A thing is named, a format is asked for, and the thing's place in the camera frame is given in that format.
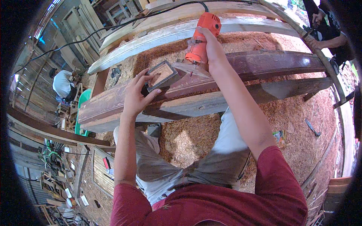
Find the gray pants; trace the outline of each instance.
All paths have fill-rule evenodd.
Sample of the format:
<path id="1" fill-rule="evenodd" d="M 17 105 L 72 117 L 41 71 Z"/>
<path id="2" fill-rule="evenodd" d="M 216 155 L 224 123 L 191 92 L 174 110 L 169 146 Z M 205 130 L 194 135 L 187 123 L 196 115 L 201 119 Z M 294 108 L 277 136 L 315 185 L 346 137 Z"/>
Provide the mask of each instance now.
<path id="1" fill-rule="evenodd" d="M 221 122 L 219 136 L 209 154 L 186 169 L 166 162 L 158 155 L 156 138 L 136 130 L 136 182 L 151 205 L 188 184 L 238 189 L 236 182 L 250 158 L 250 150 L 242 140 L 229 108 L 221 117 Z M 116 144 L 118 130 L 119 127 L 113 133 Z"/>

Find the white paper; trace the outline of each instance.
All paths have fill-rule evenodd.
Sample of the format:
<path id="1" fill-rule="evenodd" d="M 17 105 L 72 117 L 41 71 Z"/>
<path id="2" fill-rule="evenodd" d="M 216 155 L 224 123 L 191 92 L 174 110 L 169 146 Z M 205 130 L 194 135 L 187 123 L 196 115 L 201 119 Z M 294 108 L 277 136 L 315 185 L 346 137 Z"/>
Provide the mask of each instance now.
<path id="1" fill-rule="evenodd" d="M 88 200 L 86 199 L 85 195 L 82 195 L 80 198 L 82 199 L 85 206 L 89 205 Z"/>
<path id="2" fill-rule="evenodd" d="M 66 188 L 65 191 L 67 193 L 68 198 L 71 198 L 72 194 L 70 193 L 69 188 Z"/>

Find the white painted wood plank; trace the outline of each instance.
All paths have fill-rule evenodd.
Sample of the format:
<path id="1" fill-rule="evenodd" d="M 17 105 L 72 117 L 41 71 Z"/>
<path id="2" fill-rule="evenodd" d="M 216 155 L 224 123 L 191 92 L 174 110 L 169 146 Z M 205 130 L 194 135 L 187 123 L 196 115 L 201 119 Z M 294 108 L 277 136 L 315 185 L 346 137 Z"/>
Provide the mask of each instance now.
<path id="1" fill-rule="evenodd" d="M 289 24 L 279 21 L 255 17 L 220 18 L 220 20 L 222 25 L 220 32 L 222 33 L 236 31 L 261 31 L 299 37 L 298 33 Z M 192 20 L 164 27 L 148 35 L 129 41 L 94 62 L 89 68 L 88 74 L 103 71 L 129 56 L 136 55 L 156 46 L 185 38 L 191 38 L 195 32 L 197 22 L 198 20 Z"/>

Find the man working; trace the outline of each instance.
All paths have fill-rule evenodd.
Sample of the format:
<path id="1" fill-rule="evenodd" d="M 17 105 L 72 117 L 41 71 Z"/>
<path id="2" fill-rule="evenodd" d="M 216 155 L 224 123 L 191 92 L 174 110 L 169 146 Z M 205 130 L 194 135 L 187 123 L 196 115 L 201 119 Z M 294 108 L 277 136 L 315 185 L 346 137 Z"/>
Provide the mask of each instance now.
<path id="1" fill-rule="evenodd" d="M 59 97 L 66 103 L 74 100 L 77 94 L 77 89 L 73 82 L 70 82 L 67 77 L 74 76 L 75 72 L 62 70 L 58 72 L 56 68 L 52 68 L 49 72 L 49 77 L 53 78 L 53 89 Z"/>
<path id="2" fill-rule="evenodd" d="M 312 47 L 317 49 L 328 48 L 332 55 L 330 61 L 336 74 L 339 73 L 339 66 L 347 61 L 354 59 L 352 51 L 349 47 L 347 37 L 341 30 L 341 26 L 337 21 L 334 13 L 330 10 L 326 0 L 321 0 L 319 7 L 313 0 L 303 0 L 308 13 L 309 23 L 319 35 L 316 33 Z M 328 16 L 329 25 L 327 25 L 325 16 Z"/>
<path id="3" fill-rule="evenodd" d="M 143 97 L 142 86 L 152 77 L 145 75 L 148 69 L 140 72 L 127 88 L 120 125 L 114 131 L 111 225 L 305 224 L 305 197 L 276 146 L 267 118 L 215 36 L 206 28 L 197 29 L 207 40 L 209 71 L 229 105 L 219 136 L 210 153 L 186 169 L 164 161 L 155 152 L 157 142 L 135 130 L 137 115 L 161 92 L 156 89 Z M 257 163 L 255 194 L 234 190 L 249 152 Z"/>

